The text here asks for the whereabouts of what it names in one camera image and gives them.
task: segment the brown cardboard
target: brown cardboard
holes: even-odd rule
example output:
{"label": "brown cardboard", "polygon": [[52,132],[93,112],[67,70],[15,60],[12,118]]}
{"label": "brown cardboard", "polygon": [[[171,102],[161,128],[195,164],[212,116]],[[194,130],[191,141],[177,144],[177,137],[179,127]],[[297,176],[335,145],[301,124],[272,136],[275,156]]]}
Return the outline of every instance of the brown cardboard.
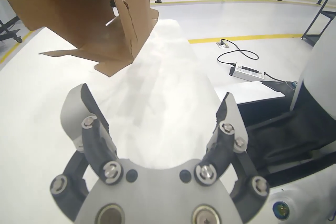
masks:
{"label": "brown cardboard", "polygon": [[77,48],[43,54],[99,62],[95,69],[107,76],[134,61],[159,16],[150,0],[114,1],[117,17],[110,0],[9,0],[29,30],[48,27]]}

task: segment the bolt head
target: bolt head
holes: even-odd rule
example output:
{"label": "bolt head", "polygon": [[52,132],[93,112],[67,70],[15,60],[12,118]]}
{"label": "bolt head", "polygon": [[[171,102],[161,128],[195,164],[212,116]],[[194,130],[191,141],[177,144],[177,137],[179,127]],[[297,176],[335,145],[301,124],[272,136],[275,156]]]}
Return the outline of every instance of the bolt head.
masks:
{"label": "bolt head", "polygon": [[256,188],[260,191],[260,192],[265,192],[267,190],[267,184],[264,180],[257,180],[256,181]]}
{"label": "bolt head", "polygon": [[117,175],[117,167],[115,165],[111,165],[111,167],[105,169],[105,177],[106,178],[114,178]]}
{"label": "bolt head", "polygon": [[207,165],[202,166],[201,168],[201,176],[204,179],[210,179],[213,175],[213,171],[211,170],[211,168]]}
{"label": "bolt head", "polygon": [[90,125],[93,123],[93,121],[94,121],[94,118],[93,118],[93,117],[87,117],[87,118],[85,118],[85,120],[84,120],[84,125],[85,125],[85,126],[90,126]]}
{"label": "bolt head", "polygon": [[244,139],[242,139],[241,137],[238,137],[236,140],[235,140],[235,144],[238,146],[238,147],[243,147],[245,145],[245,141]]}
{"label": "bolt head", "polygon": [[224,124],[223,128],[224,131],[226,131],[227,133],[231,133],[232,131],[234,131],[234,127],[231,124]]}

